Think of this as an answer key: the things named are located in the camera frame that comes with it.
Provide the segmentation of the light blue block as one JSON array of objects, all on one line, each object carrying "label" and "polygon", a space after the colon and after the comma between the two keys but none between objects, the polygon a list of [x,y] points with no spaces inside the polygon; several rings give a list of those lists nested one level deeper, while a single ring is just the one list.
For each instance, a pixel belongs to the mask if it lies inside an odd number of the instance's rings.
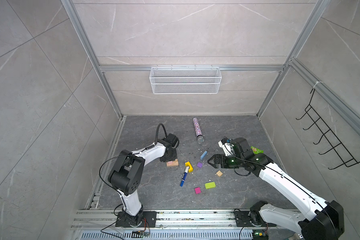
[{"label": "light blue block", "polygon": [[202,161],[206,157],[207,154],[208,154],[208,152],[204,151],[203,154],[200,156],[200,160]]}]

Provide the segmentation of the yellow arch block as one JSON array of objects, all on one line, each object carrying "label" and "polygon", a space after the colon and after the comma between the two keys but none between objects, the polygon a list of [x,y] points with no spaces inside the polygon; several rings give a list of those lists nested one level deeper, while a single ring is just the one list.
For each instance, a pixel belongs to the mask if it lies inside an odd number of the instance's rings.
[{"label": "yellow arch block", "polygon": [[191,173],[191,172],[193,172],[193,166],[191,165],[191,163],[190,162],[186,162],[185,163],[185,166],[186,166],[186,168],[188,169],[188,173]]}]

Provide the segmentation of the blue white marker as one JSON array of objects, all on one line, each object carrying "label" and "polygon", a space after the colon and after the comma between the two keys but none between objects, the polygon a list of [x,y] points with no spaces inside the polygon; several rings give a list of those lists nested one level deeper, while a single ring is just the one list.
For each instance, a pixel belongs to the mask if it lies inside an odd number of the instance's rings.
[{"label": "blue white marker", "polygon": [[184,185],[184,183],[185,183],[185,180],[186,180],[187,174],[188,174],[188,172],[189,172],[189,169],[190,169],[190,167],[189,167],[189,166],[186,166],[185,171],[184,171],[184,174],[183,174],[182,179],[181,179],[181,182],[180,182],[180,186],[181,186],[181,187],[182,187],[182,186]]}]

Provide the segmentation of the lime green block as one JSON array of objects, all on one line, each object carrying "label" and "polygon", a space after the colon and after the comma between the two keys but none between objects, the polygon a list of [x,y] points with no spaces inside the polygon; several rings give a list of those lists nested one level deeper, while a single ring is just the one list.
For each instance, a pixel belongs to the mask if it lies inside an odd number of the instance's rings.
[{"label": "lime green block", "polygon": [[208,182],[208,183],[205,183],[205,188],[208,190],[208,189],[213,189],[216,187],[216,183],[215,182]]}]

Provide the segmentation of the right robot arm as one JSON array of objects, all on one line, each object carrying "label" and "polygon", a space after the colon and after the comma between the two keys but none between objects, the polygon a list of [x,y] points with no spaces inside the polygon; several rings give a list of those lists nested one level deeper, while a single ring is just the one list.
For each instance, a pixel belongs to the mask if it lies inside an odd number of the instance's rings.
[{"label": "right robot arm", "polygon": [[286,197],[296,212],[259,201],[250,208],[253,226],[275,224],[303,236],[306,240],[337,240],[345,232],[344,209],[336,201],[328,202],[295,181],[270,157],[253,151],[244,138],[219,141],[223,154],[215,154],[208,164],[214,168],[244,168],[267,182]]}]

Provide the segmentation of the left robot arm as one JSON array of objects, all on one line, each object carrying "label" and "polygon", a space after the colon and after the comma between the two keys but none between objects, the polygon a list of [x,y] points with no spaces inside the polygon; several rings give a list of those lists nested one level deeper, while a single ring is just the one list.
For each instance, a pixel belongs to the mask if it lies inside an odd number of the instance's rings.
[{"label": "left robot arm", "polygon": [[176,148],[179,144],[179,138],[174,134],[169,134],[140,150],[133,152],[123,150],[117,157],[108,175],[108,181],[120,194],[123,210],[128,216],[137,217],[143,209],[137,189],[144,167],[157,159],[161,162],[176,160]]}]

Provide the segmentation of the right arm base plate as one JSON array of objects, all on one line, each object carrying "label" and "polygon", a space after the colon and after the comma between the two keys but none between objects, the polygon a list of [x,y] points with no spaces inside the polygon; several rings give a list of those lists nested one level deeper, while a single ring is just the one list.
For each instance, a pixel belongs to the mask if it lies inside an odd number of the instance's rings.
[{"label": "right arm base plate", "polygon": [[266,223],[259,214],[254,214],[251,211],[242,211],[239,209],[234,209],[234,220],[236,221],[237,227],[276,227],[277,225]]}]

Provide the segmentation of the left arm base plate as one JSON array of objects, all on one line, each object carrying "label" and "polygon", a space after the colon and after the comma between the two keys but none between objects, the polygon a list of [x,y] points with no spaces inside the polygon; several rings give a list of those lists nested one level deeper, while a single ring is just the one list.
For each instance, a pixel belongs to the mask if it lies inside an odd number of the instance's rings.
[{"label": "left arm base plate", "polygon": [[119,212],[117,221],[115,223],[116,227],[139,227],[144,228],[145,223],[148,224],[148,227],[155,227],[157,221],[157,212],[155,211],[143,211],[139,212],[136,216],[131,216],[125,212]]}]

